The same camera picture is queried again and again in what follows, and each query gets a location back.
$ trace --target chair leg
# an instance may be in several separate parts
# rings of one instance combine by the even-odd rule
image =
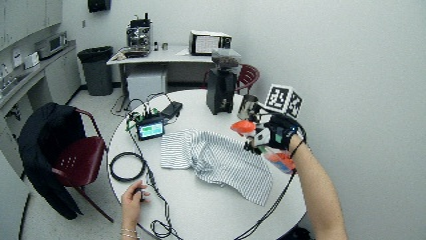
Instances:
[[[114,222],[114,220],[107,216],[107,214],[102,211],[102,209],[95,205],[89,196],[85,194],[83,190],[78,187],[74,187],[79,195],[85,198],[85,200],[90,203],[90,205],[95,208],[95,210],[103,215],[109,222]]]

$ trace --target trash can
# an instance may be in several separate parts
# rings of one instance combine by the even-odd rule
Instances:
[[[77,54],[91,96],[105,96],[111,93],[111,72],[110,66],[106,65],[111,56],[111,47],[89,48]]]

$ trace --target round white table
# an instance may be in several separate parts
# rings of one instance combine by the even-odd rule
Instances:
[[[206,90],[186,90],[167,94],[171,101],[183,104],[179,116],[174,123],[165,126],[165,134],[183,129],[197,129],[219,133],[239,141],[244,139],[230,130],[230,125],[236,122],[238,107],[242,96],[234,95],[232,112],[220,112],[213,115],[206,106]],[[169,100],[162,95],[154,98],[149,105],[159,111],[167,106]],[[129,133],[125,131],[125,120],[119,123],[110,140],[107,152],[107,173],[114,195],[121,201],[121,195],[133,182],[118,182],[110,176],[109,163],[114,156],[122,152],[138,153]],[[159,143],[161,138],[138,141],[143,158],[153,171],[159,193],[170,207],[170,219],[173,228],[182,239],[234,239],[238,237],[263,216],[279,196],[290,175],[282,173],[268,162],[272,187],[264,206],[247,201],[240,194],[228,186],[206,183],[194,175],[193,169],[173,170],[159,166]],[[141,162],[134,157],[122,157],[114,164],[114,173],[121,177],[133,177],[141,170]],[[151,193],[150,202],[142,204],[139,225],[151,233],[150,223],[159,220],[166,223],[163,216],[163,202],[157,197],[151,187],[146,191]],[[248,239],[276,239],[298,223],[306,212],[302,189],[298,176],[295,175],[283,199],[270,217],[263,221]]]

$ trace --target microwave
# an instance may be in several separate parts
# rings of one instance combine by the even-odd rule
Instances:
[[[66,46],[66,32],[61,32],[51,35],[50,37],[35,43],[35,51],[38,53],[38,58],[42,60],[51,57]]]
[[[222,32],[190,31],[189,53],[194,56],[210,56],[211,49],[230,48],[231,37]]]

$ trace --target human arm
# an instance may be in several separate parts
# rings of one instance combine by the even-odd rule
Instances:
[[[300,142],[296,134],[290,139],[292,152]],[[312,224],[315,238],[347,239],[343,214],[331,179],[304,143],[292,155],[303,191],[307,216]]]
[[[134,191],[137,188],[145,189],[146,185],[142,181],[134,182],[121,196],[121,209],[122,209],[122,223],[121,223],[121,239],[135,239],[135,225],[139,219],[141,213],[141,191]]]

